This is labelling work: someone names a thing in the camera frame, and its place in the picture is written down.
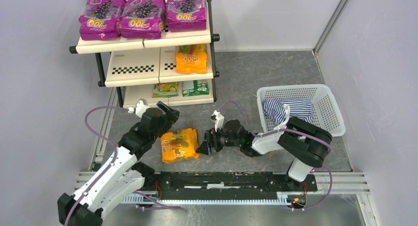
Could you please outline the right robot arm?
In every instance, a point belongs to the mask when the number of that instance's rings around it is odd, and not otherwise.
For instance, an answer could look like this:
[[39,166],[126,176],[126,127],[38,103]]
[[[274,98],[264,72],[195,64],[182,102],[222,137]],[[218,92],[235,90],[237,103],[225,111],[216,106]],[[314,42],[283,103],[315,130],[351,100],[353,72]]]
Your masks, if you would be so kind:
[[301,183],[313,169],[322,168],[331,152],[332,138],[328,131],[296,117],[291,117],[282,128],[257,134],[246,130],[239,120],[229,120],[221,128],[207,130],[196,152],[211,155],[224,147],[238,147],[252,158],[285,150],[295,158],[287,176]]

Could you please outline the purple grape gummy bag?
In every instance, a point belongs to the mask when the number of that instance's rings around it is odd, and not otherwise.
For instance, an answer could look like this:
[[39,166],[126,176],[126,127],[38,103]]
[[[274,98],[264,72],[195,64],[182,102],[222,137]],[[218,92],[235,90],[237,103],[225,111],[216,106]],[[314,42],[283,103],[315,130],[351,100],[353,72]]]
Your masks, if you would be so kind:
[[120,34],[128,39],[160,39],[166,16],[165,0],[127,0],[120,19]]
[[111,40],[120,37],[120,20],[126,0],[87,0],[79,17],[82,40]]

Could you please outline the orange mango gummy bag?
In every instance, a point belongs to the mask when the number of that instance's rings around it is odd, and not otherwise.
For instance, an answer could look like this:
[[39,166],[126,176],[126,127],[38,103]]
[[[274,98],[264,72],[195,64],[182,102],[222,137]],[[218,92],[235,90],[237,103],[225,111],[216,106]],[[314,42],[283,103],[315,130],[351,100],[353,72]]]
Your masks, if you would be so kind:
[[198,136],[195,129],[188,128],[177,132],[167,132],[160,138],[162,162],[175,163],[182,160],[197,159]]
[[175,54],[176,72],[204,74],[207,72],[208,52],[206,44],[181,45]]

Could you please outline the green Fox's spring tea bag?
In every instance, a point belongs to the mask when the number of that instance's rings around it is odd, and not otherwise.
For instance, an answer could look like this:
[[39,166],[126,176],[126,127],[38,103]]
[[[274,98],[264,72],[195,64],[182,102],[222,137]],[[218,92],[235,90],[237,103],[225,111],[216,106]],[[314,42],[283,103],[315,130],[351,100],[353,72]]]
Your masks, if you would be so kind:
[[154,85],[152,97],[178,96],[178,82],[158,83]]

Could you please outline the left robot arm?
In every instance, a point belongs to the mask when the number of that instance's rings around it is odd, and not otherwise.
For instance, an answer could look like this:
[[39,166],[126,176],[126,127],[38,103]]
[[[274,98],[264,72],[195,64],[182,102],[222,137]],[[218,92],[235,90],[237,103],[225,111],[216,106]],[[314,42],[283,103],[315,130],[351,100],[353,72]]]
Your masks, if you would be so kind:
[[62,225],[102,225],[106,215],[123,199],[152,179],[154,170],[140,159],[177,122],[180,112],[161,101],[156,107],[150,107],[144,99],[125,111],[134,113],[140,121],[121,137],[118,144],[91,130],[113,146],[113,153],[82,187],[59,197],[58,216]]

